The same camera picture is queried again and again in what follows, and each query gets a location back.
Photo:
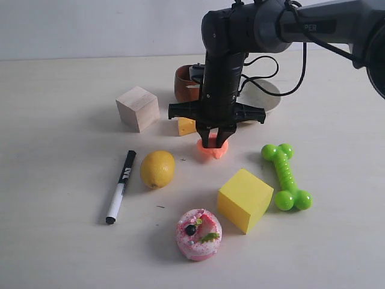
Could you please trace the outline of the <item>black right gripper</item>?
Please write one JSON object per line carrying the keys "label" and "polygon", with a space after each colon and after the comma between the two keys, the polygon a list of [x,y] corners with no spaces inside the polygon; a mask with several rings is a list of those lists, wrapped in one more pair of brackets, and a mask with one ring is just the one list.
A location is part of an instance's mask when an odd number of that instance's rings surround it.
{"label": "black right gripper", "polygon": [[218,128],[215,144],[221,148],[235,133],[235,126],[232,125],[246,121],[265,122],[266,112],[263,108],[236,101],[244,60],[244,52],[229,53],[222,57],[207,53],[199,99],[168,106],[169,119],[185,117],[202,125],[197,127],[197,132],[203,148],[211,147],[211,128]]}

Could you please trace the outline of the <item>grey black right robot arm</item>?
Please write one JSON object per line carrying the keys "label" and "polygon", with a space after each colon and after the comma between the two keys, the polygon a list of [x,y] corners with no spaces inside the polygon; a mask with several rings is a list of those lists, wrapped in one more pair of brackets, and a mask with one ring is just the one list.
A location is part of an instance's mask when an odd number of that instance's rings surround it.
{"label": "grey black right robot arm", "polygon": [[204,147],[217,129],[216,147],[235,133],[240,122],[264,122],[265,110],[237,102],[239,84],[250,53],[277,54],[292,43],[315,43],[349,59],[384,95],[384,2],[328,1],[302,6],[297,1],[235,1],[210,11],[201,26],[206,49],[196,101],[171,104],[168,117],[196,123]]}

